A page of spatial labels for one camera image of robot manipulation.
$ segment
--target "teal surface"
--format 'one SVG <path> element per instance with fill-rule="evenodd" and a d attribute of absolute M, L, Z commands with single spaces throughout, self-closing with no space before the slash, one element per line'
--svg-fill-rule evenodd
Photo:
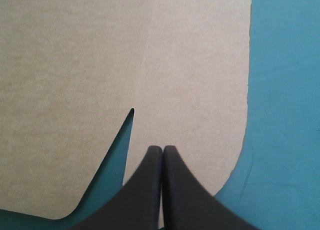
<path fill-rule="evenodd" d="M 48 220 L 0 210 L 0 230 L 64 230 L 107 203 L 123 184 L 133 115 L 131 111 L 73 213 L 61 220 Z"/>
<path fill-rule="evenodd" d="M 252 4 L 248 126 L 216 198 L 263 230 L 318 230 L 320 0 Z M 65 229 L 106 203 L 122 185 L 132 117 L 74 213 L 49 221 L 0 211 L 0 229 Z"/>

